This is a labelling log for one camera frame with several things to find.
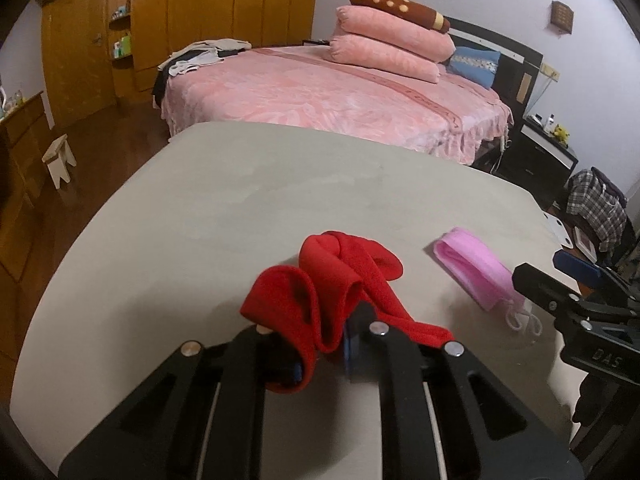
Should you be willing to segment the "red fleece cloth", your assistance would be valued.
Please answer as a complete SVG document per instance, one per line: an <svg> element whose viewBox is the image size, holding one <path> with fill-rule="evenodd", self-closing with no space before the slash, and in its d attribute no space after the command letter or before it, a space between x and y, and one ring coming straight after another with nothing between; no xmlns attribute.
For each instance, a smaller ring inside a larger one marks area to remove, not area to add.
<svg viewBox="0 0 640 480"><path fill-rule="evenodd" d="M285 341L267 388L277 393L305 388L318 356L337 350L345 323L363 302L417 344L440 348L452 341L450 330L414 320L402 305L390 287L402 274L401 261L380 243L337 231L308 236L295 266L262 272L240 313Z"/></svg>

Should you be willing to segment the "pink face mask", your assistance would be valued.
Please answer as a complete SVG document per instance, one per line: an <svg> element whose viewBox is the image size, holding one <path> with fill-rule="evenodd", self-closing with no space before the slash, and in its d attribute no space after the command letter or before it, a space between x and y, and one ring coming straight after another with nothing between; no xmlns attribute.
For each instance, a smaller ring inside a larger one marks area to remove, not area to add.
<svg viewBox="0 0 640 480"><path fill-rule="evenodd" d="M484 311L501 311L514 332L542 334L541 320L514 289L512 272L473 233L453 228L434 241L433 255Z"/></svg>

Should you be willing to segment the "black white nightstand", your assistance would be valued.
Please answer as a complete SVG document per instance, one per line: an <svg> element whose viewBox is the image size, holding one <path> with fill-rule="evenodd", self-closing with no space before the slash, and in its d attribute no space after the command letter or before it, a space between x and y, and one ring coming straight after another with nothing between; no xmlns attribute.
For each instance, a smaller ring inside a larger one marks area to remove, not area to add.
<svg viewBox="0 0 640 480"><path fill-rule="evenodd" d="M549 209L578 164L564 148L530 119L521 119L509 132L509 143L496 169L497 177L524 188L542 210Z"/></svg>

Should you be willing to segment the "white bottle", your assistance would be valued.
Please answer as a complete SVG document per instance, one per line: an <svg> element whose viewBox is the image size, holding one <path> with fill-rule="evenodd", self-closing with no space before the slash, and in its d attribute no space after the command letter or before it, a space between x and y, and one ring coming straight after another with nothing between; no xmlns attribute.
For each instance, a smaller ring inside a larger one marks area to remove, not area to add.
<svg viewBox="0 0 640 480"><path fill-rule="evenodd" d="M554 123L555 123L554 115L550 114L548 119L547 119L547 121L546 121L546 124L544 125L544 131L546 133L551 134L553 132L553 129L554 129Z"/></svg>

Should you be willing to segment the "black headboard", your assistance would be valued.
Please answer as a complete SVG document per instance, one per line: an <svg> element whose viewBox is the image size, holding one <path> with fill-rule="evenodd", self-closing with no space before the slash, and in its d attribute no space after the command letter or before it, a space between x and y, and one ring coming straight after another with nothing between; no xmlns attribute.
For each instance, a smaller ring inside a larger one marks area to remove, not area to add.
<svg viewBox="0 0 640 480"><path fill-rule="evenodd" d="M450 24L449 35L457 47L500 53L492 88L501 101L510 107L514 122L519 122L527 110L544 56L493 30L450 16L447 20Z"/></svg>

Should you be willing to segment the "blue cushion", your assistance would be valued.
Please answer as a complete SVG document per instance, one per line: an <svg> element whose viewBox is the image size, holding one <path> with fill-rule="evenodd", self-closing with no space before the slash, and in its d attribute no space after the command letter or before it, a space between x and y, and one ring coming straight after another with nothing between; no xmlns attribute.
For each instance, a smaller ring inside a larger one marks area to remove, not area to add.
<svg viewBox="0 0 640 480"><path fill-rule="evenodd" d="M495 50L480 50L457 47L448 60L447 72L490 89L494 84L501 53Z"/></svg>

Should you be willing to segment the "grey table cloth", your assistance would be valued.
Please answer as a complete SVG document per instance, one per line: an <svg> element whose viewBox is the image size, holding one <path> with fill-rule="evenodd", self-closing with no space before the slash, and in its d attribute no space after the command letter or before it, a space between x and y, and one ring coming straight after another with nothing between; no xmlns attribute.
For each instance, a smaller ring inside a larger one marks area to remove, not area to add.
<svg viewBox="0 0 640 480"><path fill-rule="evenodd" d="M304 239L376 240L404 265L393 284L417 320L449 328L560 439L584 375L539 337L483 311L428 248L472 232L506 265L554 270L558 242L522 188L446 159L342 134L208 122L175 136L99 210L43 294L10 411L51 468L179 344L221 344L263 270Z"/></svg>

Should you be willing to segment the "pink pillow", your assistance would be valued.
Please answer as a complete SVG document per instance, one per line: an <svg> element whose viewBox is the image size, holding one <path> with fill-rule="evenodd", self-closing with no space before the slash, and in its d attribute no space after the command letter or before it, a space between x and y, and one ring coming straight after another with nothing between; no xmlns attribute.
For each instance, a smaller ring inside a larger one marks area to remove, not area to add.
<svg viewBox="0 0 640 480"><path fill-rule="evenodd" d="M334 63L373 68L430 84L437 84L440 78L440 70L434 62L391 44L358 35L332 37L324 56Z"/></svg>
<svg viewBox="0 0 640 480"><path fill-rule="evenodd" d="M367 37L442 63L454 54L456 46L448 34L441 34L402 18L366 6L339 6L336 26L344 34Z"/></svg>

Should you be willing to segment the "upper pink pillow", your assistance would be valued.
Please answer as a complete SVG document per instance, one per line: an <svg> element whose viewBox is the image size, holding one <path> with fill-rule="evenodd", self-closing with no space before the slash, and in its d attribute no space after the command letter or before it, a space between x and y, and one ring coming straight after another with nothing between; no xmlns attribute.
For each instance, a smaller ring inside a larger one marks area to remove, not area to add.
<svg viewBox="0 0 640 480"><path fill-rule="evenodd" d="M456 46L448 34L441 34L402 18L366 6L339 6L336 26L344 34L367 37L442 63L454 54Z"/></svg>

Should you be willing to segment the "brown dotted bolster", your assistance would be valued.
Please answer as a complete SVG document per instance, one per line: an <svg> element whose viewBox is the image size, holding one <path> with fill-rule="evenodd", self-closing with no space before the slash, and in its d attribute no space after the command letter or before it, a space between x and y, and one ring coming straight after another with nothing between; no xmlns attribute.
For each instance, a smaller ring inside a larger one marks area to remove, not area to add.
<svg viewBox="0 0 640 480"><path fill-rule="evenodd" d="M426 29L446 34L450 29L448 21L440 12L413 0L349 0L354 6L366 6L392 14L396 18L419 25Z"/></svg>

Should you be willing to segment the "clothes pile on bed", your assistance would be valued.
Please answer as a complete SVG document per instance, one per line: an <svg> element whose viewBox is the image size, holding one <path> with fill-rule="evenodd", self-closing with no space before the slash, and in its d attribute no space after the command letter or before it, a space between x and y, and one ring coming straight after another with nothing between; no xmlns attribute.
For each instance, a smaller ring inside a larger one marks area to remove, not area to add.
<svg viewBox="0 0 640 480"><path fill-rule="evenodd" d="M252 47L248 41L222 38L195 41L183 49L171 53L169 58L157 66L152 88L153 106L160 109L169 78L195 72L203 66L217 64L229 56L238 55Z"/></svg>

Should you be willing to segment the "wooden sideboard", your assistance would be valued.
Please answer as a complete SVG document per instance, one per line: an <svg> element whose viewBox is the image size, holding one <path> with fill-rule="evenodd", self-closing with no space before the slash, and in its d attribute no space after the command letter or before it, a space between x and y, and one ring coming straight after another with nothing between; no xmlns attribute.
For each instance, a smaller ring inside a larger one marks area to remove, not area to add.
<svg viewBox="0 0 640 480"><path fill-rule="evenodd" d="M41 157L53 139L37 93L1 119L1 353L18 355L20 281L40 222L36 211L48 180Z"/></svg>

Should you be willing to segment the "small white stool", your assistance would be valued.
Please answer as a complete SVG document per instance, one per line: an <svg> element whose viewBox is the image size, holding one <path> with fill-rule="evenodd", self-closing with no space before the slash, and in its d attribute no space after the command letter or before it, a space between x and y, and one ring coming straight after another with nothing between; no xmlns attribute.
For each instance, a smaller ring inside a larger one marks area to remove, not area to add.
<svg viewBox="0 0 640 480"><path fill-rule="evenodd" d="M51 142L41 160L46 165L57 190L61 187L62 182L70 183L68 166L76 167L77 160L70 148L66 134L62 134Z"/></svg>

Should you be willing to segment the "wooden wardrobe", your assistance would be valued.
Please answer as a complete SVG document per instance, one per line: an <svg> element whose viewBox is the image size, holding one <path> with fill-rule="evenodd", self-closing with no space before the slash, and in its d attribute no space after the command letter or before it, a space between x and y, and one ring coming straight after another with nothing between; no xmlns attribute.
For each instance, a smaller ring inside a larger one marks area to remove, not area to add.
<svg viewBox="0 0 640 480"><path fill-rule="evenodd" d="M316 0L41 0L44 81L65 128L152 87L154 70L194 41L296 46Z"/></svg>

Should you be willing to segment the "right wall lamp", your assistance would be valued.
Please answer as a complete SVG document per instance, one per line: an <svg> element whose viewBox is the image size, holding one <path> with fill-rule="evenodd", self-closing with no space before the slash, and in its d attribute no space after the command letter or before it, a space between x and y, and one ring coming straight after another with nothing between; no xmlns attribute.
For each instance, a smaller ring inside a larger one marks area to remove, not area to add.
<svg viewBox="0 0 640 480"><path fill-rule="evenodd" d="M574 25L574 11L565 3L553 0L550 11L550 24L562 34L571 34Z"/></svg>

